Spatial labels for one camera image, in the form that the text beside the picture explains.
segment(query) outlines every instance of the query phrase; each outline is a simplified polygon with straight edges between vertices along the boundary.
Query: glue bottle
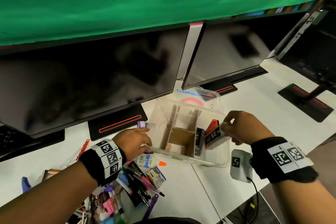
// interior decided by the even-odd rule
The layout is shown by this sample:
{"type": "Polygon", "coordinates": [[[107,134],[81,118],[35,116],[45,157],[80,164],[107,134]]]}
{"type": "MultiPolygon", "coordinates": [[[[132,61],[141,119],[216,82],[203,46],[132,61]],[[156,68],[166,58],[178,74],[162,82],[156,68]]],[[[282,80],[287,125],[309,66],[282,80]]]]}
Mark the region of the glue bottle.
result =
{"type": "Polygon", "coordinates": [[[149,154],[141,154],[136,163],[138,166],[148,167],[148,168],[167,165],[165,162],[159,161],[153,155],[149,155],[149,154]]]}

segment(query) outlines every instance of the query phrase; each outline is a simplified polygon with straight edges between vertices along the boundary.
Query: person's left hand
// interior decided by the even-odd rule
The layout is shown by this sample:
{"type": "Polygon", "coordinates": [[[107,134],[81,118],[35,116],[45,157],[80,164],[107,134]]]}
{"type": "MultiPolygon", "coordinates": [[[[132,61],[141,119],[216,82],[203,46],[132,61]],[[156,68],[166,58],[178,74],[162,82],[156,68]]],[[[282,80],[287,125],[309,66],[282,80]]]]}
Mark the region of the person's left hand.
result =
{"type": "Polygon", "coordinates": [[[148,146],[141,146],[147,144],[152,146],[152,141],[145,132],[149,128],[132,128],[125,129],[112,139],[117,146],[119,146],[125,153],[127,160],[132,160],[143,153],[151,152],[148,146]]]}

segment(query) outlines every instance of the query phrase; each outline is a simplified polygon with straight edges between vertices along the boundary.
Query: black wristband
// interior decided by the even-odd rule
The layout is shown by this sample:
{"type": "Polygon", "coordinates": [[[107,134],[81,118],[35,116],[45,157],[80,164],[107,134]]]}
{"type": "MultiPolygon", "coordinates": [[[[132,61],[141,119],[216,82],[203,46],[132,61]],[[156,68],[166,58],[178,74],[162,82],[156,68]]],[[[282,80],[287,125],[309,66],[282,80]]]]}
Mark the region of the black wristband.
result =
{"type": "MultiPolygon", "coordinates": [[[[118,150],[122,157],[122,165],[126,163],[126,155],[124,151],[118,147],[118,150]]],[[[83,163],[88,173],[91,175],[93,179],[95,179],[98,183],[98,185],[106,184],[111,181],[114,181],[118,177],[118,173],[120,171],[120,168],[114,172],[109,177],[105,177],[105,168],[102,163],[101,157],[98,156],[98,154],[93,150],[89,149],[86,152],[84,152],[80,157],[79,160],[83,163]]]]}
{"type": "Polygon", "coordinates": [[[251,144],[251,165],[261,179],[268,178],[270,183],[292,180],[301,183],[309,183],[316,180],[318,173],[311,167],[303,167],[288,173],[284,173],[280,166],[267,151],[273,146],[287,142],[283,137],[269,137],[251,144]]]}

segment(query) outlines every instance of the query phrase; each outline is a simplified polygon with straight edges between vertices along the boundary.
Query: white desk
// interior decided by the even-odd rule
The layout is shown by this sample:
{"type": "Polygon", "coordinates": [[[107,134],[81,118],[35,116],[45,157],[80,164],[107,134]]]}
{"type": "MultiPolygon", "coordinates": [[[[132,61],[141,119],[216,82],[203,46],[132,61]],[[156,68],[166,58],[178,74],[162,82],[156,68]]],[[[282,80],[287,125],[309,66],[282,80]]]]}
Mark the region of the white desk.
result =
{"type": "MultiPolygon", "coordinates": [[[[275,59],[264,60],[261,66],[269,73],[237,83],[237,91],[221,97],[226,113],[243,110],[254,114],[275,135],[297,144],[306,154],[336,132],[336,111],[318,123],[277,94],[291,83],[306,91],[313,90],[317,84],[275,59]]],[[[336,109],[334,94],[324,92],[318,98],[336,109]]],[[[248,145],[231,143],[230,146],[231,151],[239,148],[251,152],[248,145]]],[[[217,169],[194,165],[194,169],[220,218],[255,193],[252,184],[233,180],[229,167],[217,169]]],[[[254,171],[253,181],[258,190],[268,184],[267,179],[260,180],[254,171]]]]}
{"type": "MultiPolygon", "coordinates": [[[[150,117],[156,99],[143,103],[143,109],[150,117]]],[[[0,162],[0,206],[19,196],[21,178],[26,176],[32,186],[40,183],[45,169],[59,168],[74,153],[79,152],[83,143],[90,138],[87,122],[67,128],[65,141],[0,162]]],[[[90,142],[89,146],[99,141],[90,142]]],[[[165,197],[160,197],[152,211],[154,217],[189,217],[203,224],[220,221],[202,184],[192,166],[181,161],[160,157],[167,163],[162,172],[167,181],[160,187],[165,197]]]]}
{"type": "MultiPolygon", "coordinates": [[[[296,83],[307,91],[314,89],[315,83],[273,59],[265,60],[262,66],[270,73],[237,83],[238,91],[221,97],[226,113],[230,110],[253,113],[274,134],[295,142],[305,153],[335,133],[335,111],[325,121],[317,123],[277,94],[290,83],[296,83]]],[[[334,94],[324,92],[319,99],[336,109],[334,94]]],[[[142,104],[148,117],[155,102],[151,100],[142,104]]],[[[85,122],[67,128],[64,142],[0,162],[0,205],[21,194],[22,176],[28,177],[32,185],[39,183],[45,169],[58,168],[80,150],[87,138],[89,130],[85,122]]],[[[237,146],[231,144],[231,147],[232,150],[237,146]]],[[[238,147],[250,150],[247,145],[238,147]]],[[[203,224],[215,224],[219,221],[217,213],[223,218],[255,193],[253,185],[233,180],[229,167],[205,168],[173,159],[166,162],[162,172],[167,182],[161,188],[166,196],[158,200],[151,217],[189,217],[203,224]]],[[[255,173],[253,180],[259,190],[268,183],[255,173]]]]}

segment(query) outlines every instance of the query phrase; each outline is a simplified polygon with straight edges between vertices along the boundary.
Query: hand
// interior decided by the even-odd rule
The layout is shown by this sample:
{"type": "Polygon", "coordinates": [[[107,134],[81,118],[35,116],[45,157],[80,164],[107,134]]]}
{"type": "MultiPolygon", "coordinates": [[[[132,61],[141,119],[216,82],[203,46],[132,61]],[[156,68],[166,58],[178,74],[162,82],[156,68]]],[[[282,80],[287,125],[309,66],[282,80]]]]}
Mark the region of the hand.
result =
{"type": "Polygon", "coordinates": [[[132,160],[152,151],[148,146],[141,146],[142,144],[152,146],[151,139],[145,133],[148,131],[149,128],[125,129],[116,134],[112,140],[124,151],[127,160],[132,160]]]}
{"type": "Polygon", "coordinates": [[[236,145],[252,143],[267,137],[275,137],[253,114],[244,111],[230,111],[225,117],[225,122],[231,122],[232,125],[222,125],[221,130],[232,137],[236,145]]]}

